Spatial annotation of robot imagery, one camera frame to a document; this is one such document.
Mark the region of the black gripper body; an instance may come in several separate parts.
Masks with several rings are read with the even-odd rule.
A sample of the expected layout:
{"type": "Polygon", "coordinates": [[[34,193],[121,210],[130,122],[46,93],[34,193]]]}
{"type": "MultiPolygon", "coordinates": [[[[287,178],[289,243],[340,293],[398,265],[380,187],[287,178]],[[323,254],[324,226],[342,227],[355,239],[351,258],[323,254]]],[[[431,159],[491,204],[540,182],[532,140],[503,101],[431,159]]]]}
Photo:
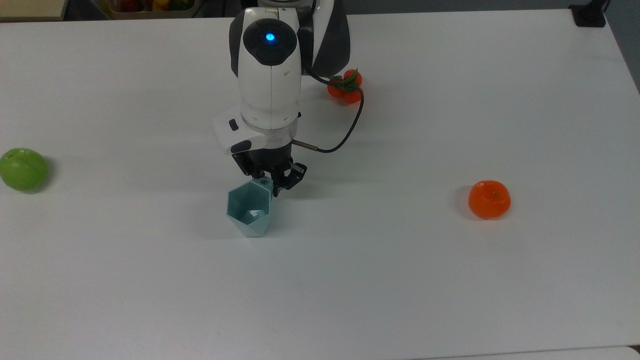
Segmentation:
{"type": "Polygon", "coordinates": [[[250,150],[248,142],[231,146],[231,157],[246,176],[261,178],[262,173],[270,173],[275,178],[286,178],[291,173],[292,143],[279,148],[250,150]]]}

